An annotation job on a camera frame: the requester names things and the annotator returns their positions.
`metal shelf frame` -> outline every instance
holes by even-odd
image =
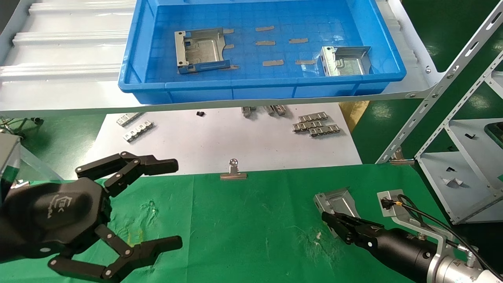
[[[501,11],[492,16],[502,18]],[[484,24],[486,26],[483,25],[481,28],[488,30],[496,29],[500,22],[490,20],[488,23],[486,20]],[[475,41],[472,44],[476,46],[481,42]],[[502,60],[503,51],[491,62],[414,156],[453,224],[503,221],[503,201],[501,201],[503,182],[499,179],[499,176],[503,175],[501,169],[503,150],[484,132],[485,125],[501,122],[503,118],[453,120],[455,114],[484,82],[503,98],[503,76],[501,72],[494,70]],[[425,153],[442,130],[446,131],[459,152]],[[463,181],[464,186],[448,187],[442,182],[442,178],[458,178]]]
[[[382,94],[286,100],[233,100],[141,105],[117,86],[135,0],[21,0],[0,35],[0,115],[38,117],[97,113],[260,106],[341,101],[421,99],[376,163],[387,162],[503,21],[499,2],[446,72],[436,70],[400,0],[376,0],[407,76]],[[44,53],[58,54],[48,61]]]

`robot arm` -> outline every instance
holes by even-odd
[[[0,263],[59,254],[48,266],[63,276],[120,282],[134,269],[152,265],[160,253],[180,249],[182,239],[173,236],[129,247],[107,228],[110,197],[143,174],[177,170],[175,159],[159,161],[152,155],[122,152],[78,167],[74,182],[11,189],[0,207]],[[104,186],[94,181],[110,174]],[[114,263],[101,266],[72,260],[99,239],[119,255]]]
[[[344,213],[323,211],[321,218],[346,244],[368,250],[381,263],[417,283],[480,282],[501,283],[482,267],[463,245],[453,242],[446,230],[417,221],[401,206],[385,205],[398,201],[401,190],[378,193],[383,216],[392,217],[397,224],[417,232],[414,235],[400,228],[387,230],[374,223]],[[427,240],[434,238],[438,243]],[[467,252],[468,260],[457,259],[453,249]]]

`blue plastic tray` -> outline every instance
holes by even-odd
[[[274,26],[257,32],[257,27]],[[175,31],[223,27],[233,70],[181,75]],[[291,38],[308,38],[290,44]],[[273,46],[256,41],[274,40]],[[370,46],[370,74],[325,77],[322,46]],[[263,61],[283,60],[281,66]],[[296,60],[317,60],[296,65]],[[381,93],[406,71],[375,0],[138,0],[119,76],[143,104],[284,99]]]

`cable connector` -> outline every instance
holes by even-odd
[[[382,198],[381,199],[381,206],[382,208],[384,208],[385,210],[389,210],[392,206],[395,205],[395,201],[391,200],[391,199],[387,199],[387,198]]]

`green cloth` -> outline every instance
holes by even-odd
[[[409,166],[249,172],[233,181],[218,174],[143,177],[112,200],[109,227],[131,245],[180,235],[184,246],[123,282],[407,282],[366,250],[334,239],[321,221],[314,195],[342,187],[349,187],[361,217],[388,229],[397,225],[381,214],[376,193],[384,190],[403,189],[443,219]],[[107,265],[116,257],[100,241],[74,259]],[[1,264],[0,282],[83,282],[51,271],[49,259]]]

